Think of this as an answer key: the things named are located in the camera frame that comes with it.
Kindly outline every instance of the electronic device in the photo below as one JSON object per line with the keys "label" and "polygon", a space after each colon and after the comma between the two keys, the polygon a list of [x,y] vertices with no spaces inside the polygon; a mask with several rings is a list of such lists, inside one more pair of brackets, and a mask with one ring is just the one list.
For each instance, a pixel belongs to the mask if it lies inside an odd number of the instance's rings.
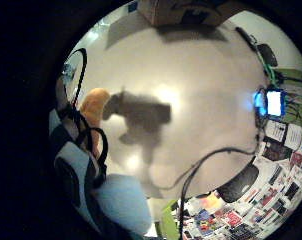
{"label": "electronic device", "polygon": [[280,117],[285,114],[285,95],[281,89],[263,89],[254,94],[254,107],[261,116]]}
{"label": "electronic device", "polygon": [[283,116],[285,114],[285,92],[278,90],[267,91],[267,114],[271,116]]}

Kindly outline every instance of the cable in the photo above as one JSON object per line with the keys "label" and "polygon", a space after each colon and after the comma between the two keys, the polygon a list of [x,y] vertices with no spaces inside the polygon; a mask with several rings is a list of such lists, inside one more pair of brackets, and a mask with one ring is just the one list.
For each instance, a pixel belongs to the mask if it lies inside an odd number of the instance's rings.
{"label": "cable", "polygon": [[70,56],[68,57],[67,61],[70,59],[71,56],[73,56],[77,52],[81,53],[82,59],[83,59],[83,63],[82,63],[81,74],[80,74],[80,78],[79,78],[79,82],[78,82],[77,92],[75,94],[75,98],[74,98],[73,103],[72,103],[73,109],[76,109],[75,105],[76,105],[76,103],[78,101],[78,97],[79,97],[79,94],[80,94],[80,89],[82,87],[82,81],[83,81],[83,78],[84,78],[85,69],[87,67],[87,60],[88,60],[87,51],[84,48],[79,48],[79,49],[75,50],[74,52],[72,52],[70,54]]}
{"label": "cable", "polygon": [[201,158],[195,165],[196,167],[193,169],[192,173],[188,176],[188,178],[186,179],[186,181],[183,184],[183,188],[182,188],[182,192],[181,192],[181,198],[180,198],[180,213],[179,213],[179,235],[180,235],[180,240],[183,240],[183,212],[184,212],[184,202],[185,202],[185,197],[186,197],[186,193],[187,190],[194,178],[194,176],[196,175],[196,173],[198,172],[199,168],[202,166],[202,164],[209,159],[210,157],[218,154],[218,153],[223,153],[223,152],[227,152],[227,153],[232,153],[232,152],[237,152],[237,153],[241,153],[241,154],[245,154],[245,155],[253,155],[256,150],[257,147],[254,149],[254,151],[248,152],[248,151],[244,151],[235,147],[224,147],[224,148],[220,148],[217,150],[214,150],[210,153],[208,153],[207,155],[205,155],[203,158]]}

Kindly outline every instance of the person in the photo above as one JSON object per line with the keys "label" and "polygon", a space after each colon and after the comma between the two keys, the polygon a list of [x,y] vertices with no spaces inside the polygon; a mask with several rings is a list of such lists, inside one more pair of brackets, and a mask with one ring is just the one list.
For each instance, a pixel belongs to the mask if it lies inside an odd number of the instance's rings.
{"label": "person", "polygon": [[[101,124],[103,109],[106,103],[110,98],[110,94],[106,89],[103,88],[94,88],[89,91],[89,93],[85,96],[81,106],[80,113],[84,116],[89,127],[99,128]],[[57,110],[61,111],[67,107],[69,103],[67,99],[67,94],[65,91],[65,86],[63,84],[63,80],[61,78],[58,79],[56,84],[56,99],[57,99]],[[79,131],[73,120],[69,118],[62,119],[62,123],[65,128],[69,132],[70,136],[75,140]],[[80,124],[80,131],[85,130],[85,126],[83,123]],[[92,136],[92,155],[95,158],[99,156],[99,133],[96,131],[91,131]],[[82,144],[82,147],[85,148],[86,141]]]}

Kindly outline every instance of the box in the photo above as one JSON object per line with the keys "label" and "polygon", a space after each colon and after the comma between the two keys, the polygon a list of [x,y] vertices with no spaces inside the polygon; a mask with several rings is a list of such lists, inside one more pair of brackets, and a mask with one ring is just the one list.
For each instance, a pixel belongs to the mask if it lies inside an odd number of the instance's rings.
{"label": "box", "polygon": [[250,10],[235,0],[140,0],[138,11],[153,26],[205,24],[218,26],[231,16]]}

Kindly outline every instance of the floor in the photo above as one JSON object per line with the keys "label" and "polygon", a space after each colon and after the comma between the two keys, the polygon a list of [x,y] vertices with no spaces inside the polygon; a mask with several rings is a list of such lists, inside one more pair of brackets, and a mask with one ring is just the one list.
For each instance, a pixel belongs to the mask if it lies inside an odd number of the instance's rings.
{"label": "floor", "polygon": [[[124,92],[129,109],[102,122],[110,142],[109,173],[136,176],[148,197],[177,198],[182,181],[165,188],[209,151],[254,148],[252,94],[266,80],[234,28],[226,22],[217,30],[155,29],[134,12],[98,36],[91,33],[96,40],[88,48],[84,94],[94,87]],[[212,157],[188,195],[222,185],[250,160]]]}

